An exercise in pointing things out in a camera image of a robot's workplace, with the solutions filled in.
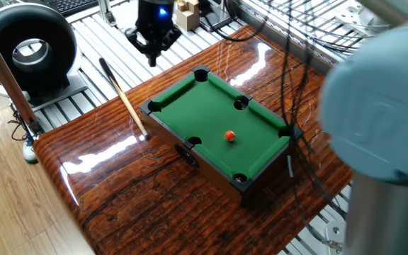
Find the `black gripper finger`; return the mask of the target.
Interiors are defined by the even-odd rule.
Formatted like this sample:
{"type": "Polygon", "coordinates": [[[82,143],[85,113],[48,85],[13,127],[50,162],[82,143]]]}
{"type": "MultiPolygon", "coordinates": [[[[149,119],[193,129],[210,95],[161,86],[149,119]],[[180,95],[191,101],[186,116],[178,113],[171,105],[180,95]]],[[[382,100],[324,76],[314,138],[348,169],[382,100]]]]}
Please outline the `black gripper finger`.
{"type": "Polygon", "coordinates": [[[154,52],[148,41],[141,41],[141,35],[136,28],[129,28],[125,31],[125,37],[147,60],[149,66],[154,66],[154,52]]]}
{"type": "Polygon", "coordinates": [[[179,28],[170,28],[155,30],[152,36],[152,65],[155,66],[157,58],[162,51],[168,50],[181,36],[182,32],[179,28]]]}

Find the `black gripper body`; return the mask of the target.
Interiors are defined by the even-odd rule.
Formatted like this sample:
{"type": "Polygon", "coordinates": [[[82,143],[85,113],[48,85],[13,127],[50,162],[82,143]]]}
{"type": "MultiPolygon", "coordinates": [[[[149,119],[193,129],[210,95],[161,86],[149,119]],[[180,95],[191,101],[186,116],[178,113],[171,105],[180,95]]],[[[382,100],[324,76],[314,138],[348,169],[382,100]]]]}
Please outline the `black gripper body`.
{"type": "Polygon", "coordinates": [[[135,23],[141,33],[169,30],[173,27],[174,0],[139,0],[135,23]]]}

